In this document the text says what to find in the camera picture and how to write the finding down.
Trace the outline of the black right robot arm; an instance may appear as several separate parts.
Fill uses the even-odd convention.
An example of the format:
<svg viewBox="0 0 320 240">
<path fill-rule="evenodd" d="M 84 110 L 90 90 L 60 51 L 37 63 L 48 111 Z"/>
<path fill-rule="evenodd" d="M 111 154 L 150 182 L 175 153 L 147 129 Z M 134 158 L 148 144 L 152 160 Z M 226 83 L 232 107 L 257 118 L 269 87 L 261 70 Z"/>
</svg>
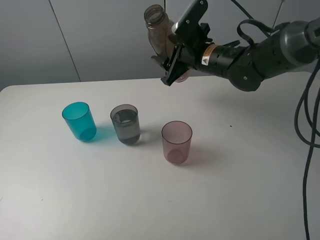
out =
<svg viewBox="0 0 320 240">
<path fill-rule="evenodd" d="M 241 23 L 257 26 L 271 36 L 255 43 L 238 26 L 237 33 L 248 46 L 240 46 L 238 40 L 218 45 L 208 38 L 207 23 L 196 24 L 192 31 L 188 31 L 186 24 L 180 26 L 173 37 L 176 45 L 171 58 L 153 56 L 165 70 L 161 81 L 171 86 L 188 70 L 196 70 L 227 79 L 241 91 L 252 92 L 265 79 L 308 65 L 320 57 L 319 19 L 284 22 L 275 28 L 253 19 Z"/>
</svg>

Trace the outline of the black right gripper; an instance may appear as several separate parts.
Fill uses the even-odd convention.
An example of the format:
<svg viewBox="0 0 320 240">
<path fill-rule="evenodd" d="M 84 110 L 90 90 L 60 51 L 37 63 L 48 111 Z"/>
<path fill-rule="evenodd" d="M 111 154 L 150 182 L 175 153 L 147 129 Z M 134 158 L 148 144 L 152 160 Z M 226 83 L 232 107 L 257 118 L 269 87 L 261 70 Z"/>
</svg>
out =
<svg viewBox="0 0 320 240">
<path fill-rule="evenodd" d="M 213 40 L 207 37 L 207 41 L 199 46 L 196 52 L 190 51 L 183 44 L 176 44 L 171 58 L 153 55 L 151 59 L 164 71 L 165 76 L 161 81 L 166 86 L 171 86 L 174 82 L 181 83 L 190 76 L 191 69 L 199 72 L 211 72 L 213 68 L 208 64 L 202 64 L 203 53 L 206 48 L 213 44 Z"/>
</svg>

